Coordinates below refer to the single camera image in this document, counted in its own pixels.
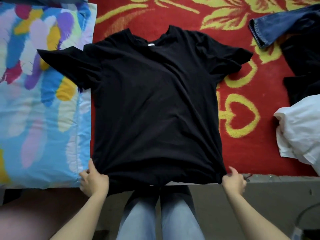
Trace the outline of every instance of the person's right hand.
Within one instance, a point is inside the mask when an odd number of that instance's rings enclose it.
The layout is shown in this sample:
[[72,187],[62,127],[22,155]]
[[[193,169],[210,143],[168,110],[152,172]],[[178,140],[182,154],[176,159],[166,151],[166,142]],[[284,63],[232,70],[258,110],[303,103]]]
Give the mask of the person's right hand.
[[226,194],[240,194],[245,191],[245,187],[247,185],[247,181],[243,178],[242,174],[239,174],[238,171],[233,168],[229,167],[232,175],[228,176],[225,175],[222,178],[222,185],[226,192]]
[[89,161],[89,169],[83,170],[79,175],[81,176],[80,189],[87,197],[91,197],[93,194],[102,194],[104,197],[107,196],[109,191],[109,177],[97,171],[91,158]]

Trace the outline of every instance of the white garment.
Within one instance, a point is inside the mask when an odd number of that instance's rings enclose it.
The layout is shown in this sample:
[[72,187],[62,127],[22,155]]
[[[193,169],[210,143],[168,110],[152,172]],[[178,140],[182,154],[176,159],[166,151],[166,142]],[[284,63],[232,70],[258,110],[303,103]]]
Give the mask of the white garment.
[[278,109],[276,129],[280,156],[310,164],[320,176],[320,95]]

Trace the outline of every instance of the gray floor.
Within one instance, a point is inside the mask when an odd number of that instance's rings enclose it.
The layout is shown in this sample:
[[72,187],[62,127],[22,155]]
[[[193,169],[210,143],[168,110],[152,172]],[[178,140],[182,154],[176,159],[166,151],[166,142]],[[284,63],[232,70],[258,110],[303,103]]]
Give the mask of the gray floor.
[[[207,240],[245,239],[220,185],[189,187],[200,226]],[[105,202],[98,229],[110,230],[110,240],[116,238],[123,207],[130,194],[131,192],[112,195]],[[259,213],[290,236],[297,215],[306,207],[320,202],[320,182],[249,183],[244,196]],[[157,212],[157,239],[161,239],[159,205]],[[320,208],[306,213],[301,227],[319,229]]]

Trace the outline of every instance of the t-shirt neckline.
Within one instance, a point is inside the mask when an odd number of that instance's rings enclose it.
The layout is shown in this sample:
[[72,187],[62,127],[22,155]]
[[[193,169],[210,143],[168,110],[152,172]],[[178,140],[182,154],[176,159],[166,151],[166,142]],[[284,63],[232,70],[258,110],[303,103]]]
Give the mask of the t-shirt neckline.
[[168,30],[166,33],[162,34],[160,38],[154,41],[148,41],[142,37],[136,36],[132,34],[129,28],[124,30],[124,34],[128,37],[130,42],[138,47],[151,47],[151,48],[164,48],[170,45],[173,42],[174,38],[174,26],[169,25]]

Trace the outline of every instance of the red carpet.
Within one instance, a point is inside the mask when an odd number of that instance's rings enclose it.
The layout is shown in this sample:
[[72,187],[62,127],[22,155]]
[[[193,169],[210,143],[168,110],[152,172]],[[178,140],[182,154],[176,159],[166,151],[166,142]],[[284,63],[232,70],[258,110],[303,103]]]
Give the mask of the red carpet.
[[[274,112],[289,105],[282,85],[293,76],[279,44],[259,50],[248,22],[269,13],[297,9],[320,0],[89,0],[98,4],[94,42],[125,28],[156,40],[168,25],[200,30],[219,42],[254,52],[240,72],[218,86],[220,133],[226,166],[240,173],[316,176],[311,166],[280,157]],[[92,107],[94,128],[94,107]]]

